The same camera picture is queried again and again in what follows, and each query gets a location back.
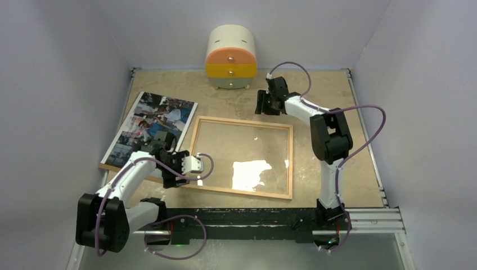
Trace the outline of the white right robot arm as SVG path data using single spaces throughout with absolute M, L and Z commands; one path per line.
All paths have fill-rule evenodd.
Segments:
M 344 215 L 343 200 L 339 195 L 341 177 L 339 165 L 349 156 L 353 140 L 347 120 L 339 108 L 328 109 L 308 102 L 301 94 L 290 92 L 286 80 L 266 76 L 268 89 L 259 90 L 255 113 L 286 114 L 310 127 L 312 151 L 320 161 L 321 189 L 317 199 L 316 222 L 324 229 L 335 225 Z

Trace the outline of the round three-drawer mini cabinet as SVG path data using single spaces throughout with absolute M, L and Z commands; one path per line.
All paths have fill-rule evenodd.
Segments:
M 257 70 L 255 39 L 248 28 L 227 24 L 211 31 L 205 73 L 215 89 L 248 89 Z

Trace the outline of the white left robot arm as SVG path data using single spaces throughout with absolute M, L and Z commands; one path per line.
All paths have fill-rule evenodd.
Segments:
M 175 150 L 176 139 L 165 132 L 159 140 L 135 143 L 129 160 L 111 182 L 94 194 L 85 193 L 78 201 L 75 241 L 95 248 L 99 256 L 105 252 L 120 252 L 129 235 L 149 225 L 163 229 L 168 222 L 165 204 L 160 199 L 143 200 L 138 206 L 126 205 L 142 181 L 155 169 L 161 170 L 164 188 L 187 185 L 188 173 L 204 170 L 200 156 L 187 150 Z

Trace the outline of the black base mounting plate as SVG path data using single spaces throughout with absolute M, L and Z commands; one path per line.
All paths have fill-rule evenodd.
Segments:
M 169 208 L 139 230 L 170 232 L 173 245 L 199 239 L 290 240 L 329 249 L 351 228 L 349 213 L 342 208 Z

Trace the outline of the printed photo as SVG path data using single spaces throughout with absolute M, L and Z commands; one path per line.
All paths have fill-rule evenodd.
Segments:
M 178 151 L 197 107 L 197 102 L 140 92 L 99 167 L 117 172 L 137 148 Z

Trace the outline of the aluminium extrusion rail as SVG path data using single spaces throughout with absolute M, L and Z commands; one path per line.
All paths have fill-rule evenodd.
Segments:
M 402 215 L 398 209 L 349 209 L 351 234 L 405 233 Z M 171 236 L 170 232 L 153 231 L 151 234 L 137 229 L 134 235 Z

